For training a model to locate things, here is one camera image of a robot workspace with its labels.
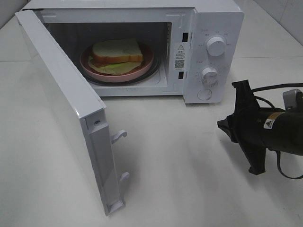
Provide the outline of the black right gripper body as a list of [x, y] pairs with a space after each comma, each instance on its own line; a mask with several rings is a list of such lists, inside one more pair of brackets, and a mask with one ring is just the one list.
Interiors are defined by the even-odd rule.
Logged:
[[238, 113], [233, 113], [225, 119], [217, 121], [217, 126], [234, 143], [241, 146], [265, 147], [266, 142], [262, 132], [266, 115], [266, 107], [242, 109]]

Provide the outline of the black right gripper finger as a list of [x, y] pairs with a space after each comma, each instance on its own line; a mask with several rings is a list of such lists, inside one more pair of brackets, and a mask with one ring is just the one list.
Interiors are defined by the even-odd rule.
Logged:
[[238, 140], [238, 143], [247, 158], [250, 168], [249, 172], [259, 175], [265, 172], [266, 147], [262, 140]]
[[260, 105], [253, 95], [248, 80], [233, 82], [232, 86], [236, 89], [234, 114], [239, 115], [243, 110], [260, 109]]

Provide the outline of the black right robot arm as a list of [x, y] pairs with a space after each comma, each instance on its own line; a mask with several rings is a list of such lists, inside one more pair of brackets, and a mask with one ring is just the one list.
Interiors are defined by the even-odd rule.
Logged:
[[[266, 150], [277, 155], [281, 171], [281, 152], [303, 154], [303, 93], [302, 83], [286, 83], [251, 89], [248, 80], [233, 82], [236, 89], [234, 113], [217, 122], [232, 142], [238, 143], [249, 164], [249, 172], [265, 172]], [[255, 92], [287, 88], [283, 93], [285, 108], [276, 108]]]

